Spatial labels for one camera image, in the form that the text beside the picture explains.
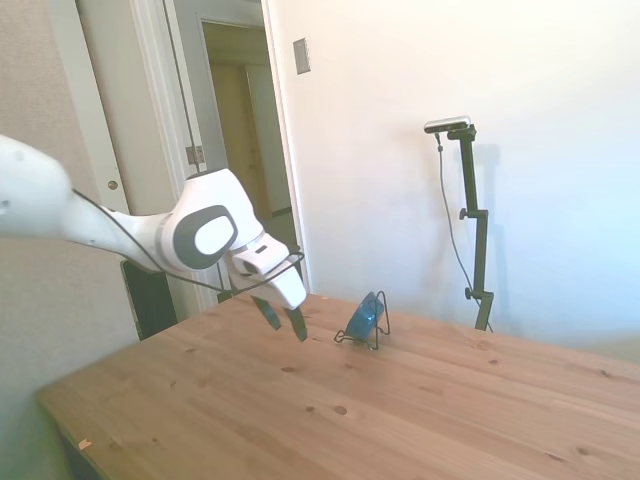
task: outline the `doorway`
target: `doorway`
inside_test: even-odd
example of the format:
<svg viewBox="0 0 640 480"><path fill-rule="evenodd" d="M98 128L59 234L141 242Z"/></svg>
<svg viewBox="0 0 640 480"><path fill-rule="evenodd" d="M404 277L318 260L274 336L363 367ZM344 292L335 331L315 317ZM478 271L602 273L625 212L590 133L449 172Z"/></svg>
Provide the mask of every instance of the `doorway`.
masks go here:
<svg viewBox="0 0 640 480"><path fill-rule="evenodd" d="M203 22L229 169L265 230L298 245L264 29Z"/></svg>

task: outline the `door hinge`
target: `door hinge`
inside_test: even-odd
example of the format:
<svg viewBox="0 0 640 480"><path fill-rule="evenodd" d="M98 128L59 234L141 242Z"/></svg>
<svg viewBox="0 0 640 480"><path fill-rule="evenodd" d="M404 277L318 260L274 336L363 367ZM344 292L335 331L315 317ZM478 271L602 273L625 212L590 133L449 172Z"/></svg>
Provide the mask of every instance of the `door hinge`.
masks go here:
<svg viewBox="0 0 640 480"><path fill-rule="evenodd" d="M187 160L189 165L204 164L204 151L202 145L187 147Z"/></svg>

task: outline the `wood knot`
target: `wood knot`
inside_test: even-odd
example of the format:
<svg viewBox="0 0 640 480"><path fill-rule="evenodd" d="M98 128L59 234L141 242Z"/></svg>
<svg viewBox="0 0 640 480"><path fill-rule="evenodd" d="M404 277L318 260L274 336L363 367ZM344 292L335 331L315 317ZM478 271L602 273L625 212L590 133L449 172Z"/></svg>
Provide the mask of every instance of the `wood knot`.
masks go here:
<svg viewBox="0 0 640 480"><path fill-rule="evenodd" d="M555 460L556 462L566 462L564 458L554 455L553 453L547 453L547 457L551 458L552 460Z"/></svg>

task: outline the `beige wall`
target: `beige wall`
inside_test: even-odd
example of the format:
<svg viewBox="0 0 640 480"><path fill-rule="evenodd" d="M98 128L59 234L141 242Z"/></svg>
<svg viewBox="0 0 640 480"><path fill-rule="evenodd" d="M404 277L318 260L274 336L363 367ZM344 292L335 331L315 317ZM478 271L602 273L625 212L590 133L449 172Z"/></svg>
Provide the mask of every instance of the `beige wall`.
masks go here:
<svg viewBox="0 0 640 480"><path fill-rule="evenodd" d="M43 0L0 15L0 132L97 190ZM136 341L119 258L61 242L0 239L0 478L66 479L41 386Z"/></svg>

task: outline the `blue object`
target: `blue object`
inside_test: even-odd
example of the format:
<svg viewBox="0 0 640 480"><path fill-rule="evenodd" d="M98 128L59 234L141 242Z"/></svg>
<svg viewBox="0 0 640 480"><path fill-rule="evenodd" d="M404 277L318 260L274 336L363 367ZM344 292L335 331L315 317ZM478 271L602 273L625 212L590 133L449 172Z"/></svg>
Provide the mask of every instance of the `blue object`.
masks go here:
<svg viewBox="0 0 640 480"><path fill-rule="evenodd" d="M347 324L345 335L356 340L366 342L371 335L371 331L376 328L380 315L384 312L384 305L375 293L370 292Z"/></svg>

